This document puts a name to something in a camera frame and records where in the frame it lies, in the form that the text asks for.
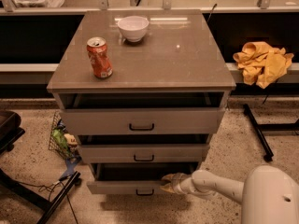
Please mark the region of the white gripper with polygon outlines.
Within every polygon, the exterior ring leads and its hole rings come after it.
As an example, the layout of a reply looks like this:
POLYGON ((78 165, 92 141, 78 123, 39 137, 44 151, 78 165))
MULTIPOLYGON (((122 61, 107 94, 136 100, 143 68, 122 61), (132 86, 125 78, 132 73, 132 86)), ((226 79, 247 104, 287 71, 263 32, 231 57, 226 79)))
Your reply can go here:
POLYGON ((162 180, 168 182, 173 181, 173 188, 170 183, 160 186, 161 190, 168 193, 194 194, 196 191, 191 175, 185 175, 183 173, 168 174, 163 176, 162 180))

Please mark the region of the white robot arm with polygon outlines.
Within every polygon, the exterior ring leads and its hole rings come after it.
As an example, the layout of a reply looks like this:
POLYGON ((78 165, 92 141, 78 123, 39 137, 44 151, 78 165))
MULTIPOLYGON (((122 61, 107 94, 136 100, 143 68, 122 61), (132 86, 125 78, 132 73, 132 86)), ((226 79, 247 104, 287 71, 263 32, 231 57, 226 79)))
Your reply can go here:
POLYGON ((169 174, 161 189, 211 199, 217 193, 241 205, 242 224, 299 224, 299 185, 269 165, 253 169, 244 182, 196 170, 191 175, 169 174))

